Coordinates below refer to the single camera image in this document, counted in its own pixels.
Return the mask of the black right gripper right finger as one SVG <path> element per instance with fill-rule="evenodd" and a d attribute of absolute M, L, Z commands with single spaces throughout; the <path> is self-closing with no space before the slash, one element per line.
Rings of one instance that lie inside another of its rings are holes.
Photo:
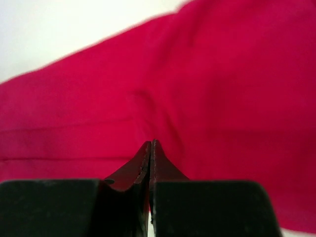
<path fill-rule="evenodd" d="M 279 237 L 261 185 L 244 180 L 193 181 L 165 155 L 150 152 L 150 208 L 157 237 Z"/>

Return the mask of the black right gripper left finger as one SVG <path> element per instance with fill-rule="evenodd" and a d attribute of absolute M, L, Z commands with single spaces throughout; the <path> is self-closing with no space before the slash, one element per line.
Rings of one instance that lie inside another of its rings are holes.
<path fill-rule="evenodd" d="M 0 185 L 3 237 L 145 237 L 151 143 L 105 179 L 11 180 Z"/>

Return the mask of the crimson red t shirt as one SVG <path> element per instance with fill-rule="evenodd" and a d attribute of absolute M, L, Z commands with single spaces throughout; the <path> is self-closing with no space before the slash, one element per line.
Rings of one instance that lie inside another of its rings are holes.
<path fill-rule="evenodd" d="M 0 178 L 103 178 L 158 139 L 316 231 L 316 3 L 194 0 L 0 86 Z"/>

